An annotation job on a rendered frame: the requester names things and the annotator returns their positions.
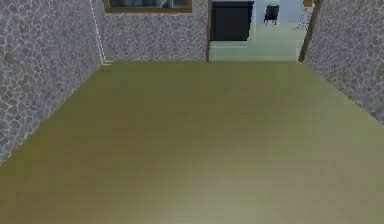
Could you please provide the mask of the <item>black cabinet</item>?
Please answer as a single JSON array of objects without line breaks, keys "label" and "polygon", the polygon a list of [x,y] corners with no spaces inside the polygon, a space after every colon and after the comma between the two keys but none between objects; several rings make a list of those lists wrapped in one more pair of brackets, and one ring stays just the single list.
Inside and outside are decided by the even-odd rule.
[{"label": "black cabinet", "polygon": [[249,37],[254,0],[213,0],[211,41],[246,41]]}]

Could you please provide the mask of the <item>brown framed window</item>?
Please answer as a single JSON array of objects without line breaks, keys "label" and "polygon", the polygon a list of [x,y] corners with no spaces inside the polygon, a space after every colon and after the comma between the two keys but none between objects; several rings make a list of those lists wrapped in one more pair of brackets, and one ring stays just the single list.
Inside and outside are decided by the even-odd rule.
[{"label": "brown framed window", "polygon": [[192,0],[103,0],[106,13],[191,13]]}]

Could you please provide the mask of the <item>black chair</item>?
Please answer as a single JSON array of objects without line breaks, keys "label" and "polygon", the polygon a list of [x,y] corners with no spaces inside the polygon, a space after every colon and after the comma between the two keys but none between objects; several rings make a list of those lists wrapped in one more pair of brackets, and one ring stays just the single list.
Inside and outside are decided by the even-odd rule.
[{"label": "black chair", "polygon": [[277,24],[278,14],[279,14],[278,5],[268,5],[265,10],[264,23],[267,23],[268,21],[273,21],[274,24]]}]

